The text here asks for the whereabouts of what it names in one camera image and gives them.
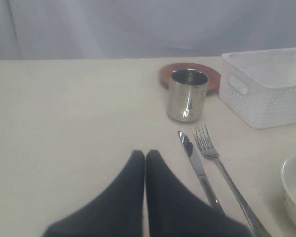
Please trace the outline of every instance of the table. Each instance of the table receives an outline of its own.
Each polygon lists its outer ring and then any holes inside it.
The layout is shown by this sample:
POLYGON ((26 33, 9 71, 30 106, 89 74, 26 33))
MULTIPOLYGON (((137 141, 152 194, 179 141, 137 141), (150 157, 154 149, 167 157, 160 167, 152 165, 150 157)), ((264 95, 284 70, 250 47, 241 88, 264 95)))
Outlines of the table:
MULTIPOLYGON (((134 149, 158 149, 207 202, 177 136, 177 130, 191 135, 191 125, 165 114, 167 91, 157 72, 173 62, 219 72, 222 65, 220 57, 0 61, 0 237, 41 236, 97 196, 134 149)), ((230 176, 272 236, 296 237, 279 178, 282 162, 296 153, 296 124, 251 129, 216 94, 206 98, 202 119, 230 176)), ((215 164, 204 160, 204 166, 227 215, 247 224, 215 164)))

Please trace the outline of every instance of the metal tumbler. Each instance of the metal tumbler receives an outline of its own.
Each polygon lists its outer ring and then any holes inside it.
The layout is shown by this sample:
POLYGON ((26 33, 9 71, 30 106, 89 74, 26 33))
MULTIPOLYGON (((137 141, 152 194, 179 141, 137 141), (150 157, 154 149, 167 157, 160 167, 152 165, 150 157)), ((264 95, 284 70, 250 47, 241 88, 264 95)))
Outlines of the metal tumbler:
POLYGON ((194 69, 172 72, 167 115, 181 122, 198 120, 202 114, 207 84, 207 76, 194 69))

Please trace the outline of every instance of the butter knife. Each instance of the butter knife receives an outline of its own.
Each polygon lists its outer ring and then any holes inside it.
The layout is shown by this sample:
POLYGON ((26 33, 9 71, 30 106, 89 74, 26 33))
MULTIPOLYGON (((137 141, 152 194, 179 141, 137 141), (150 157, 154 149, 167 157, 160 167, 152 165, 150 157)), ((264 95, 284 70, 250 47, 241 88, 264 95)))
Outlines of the butter knife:
POLYGON ((216 197, 214 190, 208 181, 201 158, 198 155, 196 149, 194 148, 192 142, 181 131, 178 131, 178 135, 182 143, 182 146, 187 154, 187 157, 191 162, 191 165, 193 166, 193 169, 197 175, 197 178, 205 191, 206 197, 208 198, 210 205, 213 207, 213 209, 224 214, 222 206, 219 203, 218 198, 216 197))

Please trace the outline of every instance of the round coaster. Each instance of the round coaster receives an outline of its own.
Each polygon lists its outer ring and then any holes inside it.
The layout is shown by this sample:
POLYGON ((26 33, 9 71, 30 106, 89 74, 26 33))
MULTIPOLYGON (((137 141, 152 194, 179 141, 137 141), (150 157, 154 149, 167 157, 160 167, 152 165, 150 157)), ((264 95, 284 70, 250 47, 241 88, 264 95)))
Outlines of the round coaster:
POLYGON ((164 66, 159 71, 159 79, 162 85, 168 89, 169 87, 169 79, 171 73, 178 69, 194 69, 199 72, 204 73, 208 77, 208 87, 207 87, 207 94, 215 92, 219 88, 221 75, 216 70, 196 63, 174 63, 164 66))

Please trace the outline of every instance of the gray fabric backdrop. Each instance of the gray fabric backdrop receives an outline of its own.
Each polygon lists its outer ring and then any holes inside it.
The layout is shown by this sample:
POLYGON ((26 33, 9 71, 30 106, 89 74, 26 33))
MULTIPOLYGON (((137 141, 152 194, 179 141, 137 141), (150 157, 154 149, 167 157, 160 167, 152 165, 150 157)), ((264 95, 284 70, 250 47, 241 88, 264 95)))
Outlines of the gray fabric backdrop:
POLYGON ((0 0, 0 59, 296 47, 296 0, 0 0))

